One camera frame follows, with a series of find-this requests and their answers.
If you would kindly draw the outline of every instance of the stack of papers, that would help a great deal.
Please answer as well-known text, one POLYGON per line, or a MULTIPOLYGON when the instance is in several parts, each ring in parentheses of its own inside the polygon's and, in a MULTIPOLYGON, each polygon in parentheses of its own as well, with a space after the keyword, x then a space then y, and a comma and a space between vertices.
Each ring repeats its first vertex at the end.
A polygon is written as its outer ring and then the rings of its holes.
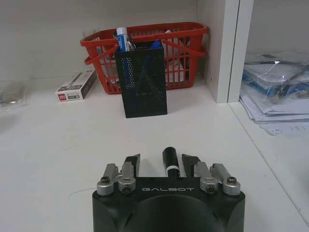
POLYGON ((286 122, 290 123, 289 126, 292 123, 296 128, 307 128, 307 131, 309 131, 308 98, 283 98, 278 100, 266 97, 243 82, 240 89, 240 102, 247 111, 249 118, 272 135, 278 135, 281 128, 286 128, 286 122))

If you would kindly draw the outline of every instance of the white product box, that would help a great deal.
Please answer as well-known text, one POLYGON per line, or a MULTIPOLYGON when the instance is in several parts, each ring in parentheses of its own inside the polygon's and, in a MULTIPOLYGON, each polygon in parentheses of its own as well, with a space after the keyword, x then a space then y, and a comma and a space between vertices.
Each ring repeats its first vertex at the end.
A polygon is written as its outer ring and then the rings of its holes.
POLYGON ((61 102, 83 100, 97 79, 94 70, 75 73, 70 82, 64 83, 55 93, 61 102))

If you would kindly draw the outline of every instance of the pen holder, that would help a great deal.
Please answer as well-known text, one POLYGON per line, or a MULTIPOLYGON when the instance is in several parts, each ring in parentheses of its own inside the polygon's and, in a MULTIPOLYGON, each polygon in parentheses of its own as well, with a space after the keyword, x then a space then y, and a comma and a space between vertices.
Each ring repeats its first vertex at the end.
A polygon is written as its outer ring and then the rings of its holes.
POLYGON ((152 42, 136 43, 137 50, 115 52, 126 118, 166 115, 164 49, 152 42))

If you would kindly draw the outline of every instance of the white table surface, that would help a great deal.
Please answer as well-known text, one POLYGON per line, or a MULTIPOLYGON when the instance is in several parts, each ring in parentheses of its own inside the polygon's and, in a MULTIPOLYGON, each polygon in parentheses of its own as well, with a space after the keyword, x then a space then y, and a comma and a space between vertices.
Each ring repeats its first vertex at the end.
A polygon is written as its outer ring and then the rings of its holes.
POLYGON ((309 225, 309 137, 271 136, 249 120, 239 102, 229 105, 309 225))
POLYGON ((93 231, 89 188, 105 165, 141 153, 140 176, 164 176, 167 146, 222 162, 238 178, 245 231, 308 229, 229 105, 203 83, 168 91, 167 116, 125 119, 121 96, 99 82, 84 101, 57 103, 64 79, 32 80, 28 106, 0 116, 1 231, 93 231))

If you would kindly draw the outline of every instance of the red plastic basket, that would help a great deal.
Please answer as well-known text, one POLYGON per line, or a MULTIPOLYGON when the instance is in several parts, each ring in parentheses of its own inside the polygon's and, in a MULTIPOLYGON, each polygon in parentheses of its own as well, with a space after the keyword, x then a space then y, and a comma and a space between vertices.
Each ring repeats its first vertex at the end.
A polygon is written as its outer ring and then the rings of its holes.
MULTIPOLYGON (((102 30, 81 40, 89 57, 85 64, 93 64, 104 90, 120 93, 115 60, 118 41, 116 29, 102 30)), ((127 28, 134 42, 160 40, 164 46, 167 89, 191 87, 197 73, 198 57, 206 55, 202 39, 208 28, 200 23, 183 22, 153 24, 127 28)))

